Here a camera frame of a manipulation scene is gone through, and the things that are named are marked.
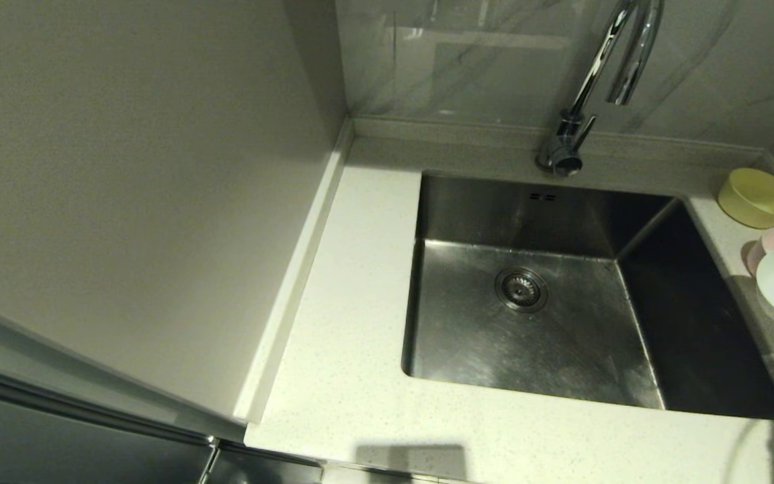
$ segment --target faucet spout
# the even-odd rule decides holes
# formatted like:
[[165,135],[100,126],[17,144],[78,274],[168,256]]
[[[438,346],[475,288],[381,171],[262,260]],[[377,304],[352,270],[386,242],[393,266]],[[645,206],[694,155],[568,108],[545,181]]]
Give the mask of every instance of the faucet spout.
[[[664,0],[619,0],[572,106],[562,110],[561,122],[554,137],[538,153],[537,164],[544,171],[554,172],[556,175],[572,175],[581,169],[581,158],[578,156],[578,147],[575,146],[574,138],[584,120],[584,106],[593,88],[596,87],[596,82],[599,82],[599,76],[611,57],[611,51],[617,44],[620,34],[626,28],[626,22],[633,13],[636,13],[632,39],[607,98],[608,102],[618,105],[624,106],[629,103],[647,65],[650,52],[653,50],[663,7]],[[587,135],[588,131],[589,129],[584,129],[583,134]],[[565,155],[569,160],[568,169],[559,169],[557,157]]]

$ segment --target sink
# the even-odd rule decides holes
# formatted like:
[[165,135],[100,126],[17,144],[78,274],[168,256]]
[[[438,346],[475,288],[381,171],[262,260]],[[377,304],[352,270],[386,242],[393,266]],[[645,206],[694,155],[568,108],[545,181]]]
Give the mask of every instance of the sink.
[[402,368],[774,419],[774,383],[679,199],[424,175]]

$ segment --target white countertop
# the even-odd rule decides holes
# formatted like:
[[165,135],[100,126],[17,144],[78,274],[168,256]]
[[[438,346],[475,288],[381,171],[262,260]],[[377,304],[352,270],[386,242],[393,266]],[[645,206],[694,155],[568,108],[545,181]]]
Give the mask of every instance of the white countertop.
[[[245,443],[492,484],[774,483],[774,422],[578,401],[406,376],[400,367],[422,169],[681,196],[759,310],[714,194],[731,162],[586,159],[556,180],[516,148],[357,138],[261,423]],[[774,322],[759,317],[773,352]]]

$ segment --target chrome faucet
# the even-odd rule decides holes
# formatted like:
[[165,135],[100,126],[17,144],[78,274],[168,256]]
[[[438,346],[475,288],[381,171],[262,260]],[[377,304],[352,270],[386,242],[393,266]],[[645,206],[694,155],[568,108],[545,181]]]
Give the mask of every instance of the chrome faucet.
[[578,90],[572,107],[560,112],[561,122],[557,131],[548,138],[537,153],[537,165],[541,169],[561,177],[568,177],[580,171],[584,163],[578,155],[578,148],[581,147],[590,129],[593,128],[593,123],[596,122],[596,115],[593,114],[584,128],[581,128],[581,123],[584,122],[584,105],[587,104],[587,98],[590,98],[590,92],[593,92],[593,87],[599,80],[602,68],[608,62],[614,44],[617,43],[627,20],[632,12],[637,10],[637,24],[632,40],[607,99],[608,102],[621,106],[628,104],[638,79],[647,65],[650,51],[653,49],[663,5],[664,0],[620,0],[617,3],[617,8],[614,9],[608,21],[608,27],[605,29],[605,37],[599,45],[593,63],[590,64],[590,69],[584,77],[584,83]]

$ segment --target sink drain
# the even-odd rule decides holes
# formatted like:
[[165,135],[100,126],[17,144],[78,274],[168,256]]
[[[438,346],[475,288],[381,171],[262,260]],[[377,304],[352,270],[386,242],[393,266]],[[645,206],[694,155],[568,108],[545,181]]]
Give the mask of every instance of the sink drain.
[[546,305],[548,287],[535,272],[523,267],[501,270],[494,280],[494,291],[501,303],[518,313],[533,313]]

